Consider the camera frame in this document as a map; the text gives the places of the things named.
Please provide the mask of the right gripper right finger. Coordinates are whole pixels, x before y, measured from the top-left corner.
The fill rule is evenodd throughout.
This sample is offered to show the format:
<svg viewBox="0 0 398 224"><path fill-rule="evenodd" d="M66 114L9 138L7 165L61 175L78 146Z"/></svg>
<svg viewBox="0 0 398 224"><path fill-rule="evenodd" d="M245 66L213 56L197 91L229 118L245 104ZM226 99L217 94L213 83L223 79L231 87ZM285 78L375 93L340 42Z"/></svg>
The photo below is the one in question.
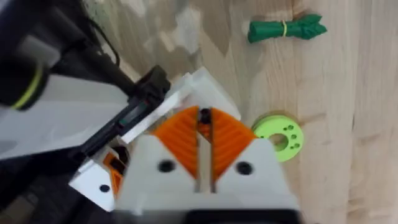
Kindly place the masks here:
<svg viewBox="0 0 398 224"><path fill-rule="evenodd" d="M300 210L272 143L216 108L211 109L211 150L211 208Z"/></svg>

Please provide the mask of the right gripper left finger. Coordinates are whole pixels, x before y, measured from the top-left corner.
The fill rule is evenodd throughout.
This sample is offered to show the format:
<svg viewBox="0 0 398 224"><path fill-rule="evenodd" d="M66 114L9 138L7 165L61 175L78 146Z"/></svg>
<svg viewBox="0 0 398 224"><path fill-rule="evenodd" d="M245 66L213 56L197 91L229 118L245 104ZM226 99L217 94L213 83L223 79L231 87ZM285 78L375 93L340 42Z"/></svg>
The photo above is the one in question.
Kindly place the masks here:
<svg viewBox="0 0 398 224"><path fill-rule="evenodd" d="M139 137L116 201L135 215L192 207L198 168L198 107L174 114L152 134Z"/></svg>

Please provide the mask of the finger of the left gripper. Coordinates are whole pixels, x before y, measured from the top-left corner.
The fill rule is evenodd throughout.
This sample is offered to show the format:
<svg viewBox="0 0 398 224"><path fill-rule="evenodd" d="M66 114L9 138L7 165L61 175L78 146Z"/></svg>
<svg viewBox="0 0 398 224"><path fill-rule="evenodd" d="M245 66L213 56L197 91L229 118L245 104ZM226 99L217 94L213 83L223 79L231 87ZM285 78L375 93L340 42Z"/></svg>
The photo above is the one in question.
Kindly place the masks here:
<svg viewBox="0 0 398 224"><path fill-rule="evenodd" d="M228 113L238 121L241 119L241 114L232 97L205 67L200 67L193 73L186 73L176 81L176 87L188 89L187 96L182 97L177 110L191 106L212 107Z"/></svg>

